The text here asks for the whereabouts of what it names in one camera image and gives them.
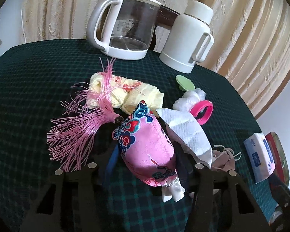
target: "table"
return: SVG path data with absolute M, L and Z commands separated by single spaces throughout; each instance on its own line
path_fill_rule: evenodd
M 89 81 L 101 71 L 99 57 L 106 56 L 86 40 L 58 39 L 19 45 L 0 57 L 0 216 L 12 231 L 18 231 L 29 199 L 34 199 L 59 164 L 50 161 L 46 133 L 51 118 L 63 113 L 60 101 L 69 98 L 70 86 Z M 180 74 L 148 51 L 137 61 L 116 60 L 114 74 L 157 86 L 164 93 L 163 107 L 183 95 L 175 81 Z M 236 90 L 224 77 L 196 66 L 185 75 L 206 93 L 214 111 L 203 129 L 211 145 L 221 144 L 242 152 L 236 171 L 249 185 L 266 218 L 276 202 L 268 180 L 254 184 L 253 172 L 243 141 L 261 132 L 253 115 Z M 110 143 L 113 124 L 97 133 L 94 150 Z M 109 133 L 102 139 L 100 133 Z M 99 193 L 97 205 L 105 231 L 183 231 L 192 200 L 186 196 L 175 203 L 162 202 L 149 186 L 134 177 L 119 160 L 110 187 Z M 217 229 L 219 194 L 215 195 L 211 231 Z

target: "glass carafe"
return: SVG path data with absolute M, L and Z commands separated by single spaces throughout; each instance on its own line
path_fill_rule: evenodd
M 101 41 L 96 30 L 107 6 Z M 88 22 L 88 41 L 104 54 L 126 60 L 145 57 L 161 4 L 156 0 L 100 0 Z

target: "folded towel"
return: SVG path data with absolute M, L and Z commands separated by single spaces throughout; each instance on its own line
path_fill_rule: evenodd
M 90 78 L 89 90 L 100 92 L 103 74 L 97 72 Z M 112 76 L 111 102 L 114 108 L 120 108 L 123 112 L 131 114 L 140 101 L 146 100 L 151 110 L 162 108 L 163 93 L 157 87 L 145 84 L 138 80 Z M 96 101 L 87 98 L 89 108 L 97 106 Z

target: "tissue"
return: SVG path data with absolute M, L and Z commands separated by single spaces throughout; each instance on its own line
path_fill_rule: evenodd
M 275 163 L 263 133 L 255 133 L 244 141 L 256 184 L 267 179 L 275 170 Z
M 213 160 L 211 144 L 196 119 L 189 112 L 167 108 L 156 111 L 167 124 L 169 138 L 177 141 L 184 152 L 191 154 L 195 161 L 200 159 L 211 168 Z

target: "green lid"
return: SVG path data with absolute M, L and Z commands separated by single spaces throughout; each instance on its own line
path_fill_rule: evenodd
M 179 88 L 183 91 L 195 89 L 193 82 L 190 79 L 188 79 L 182 75 L 177 75 L 176 81 L 179 84 Z

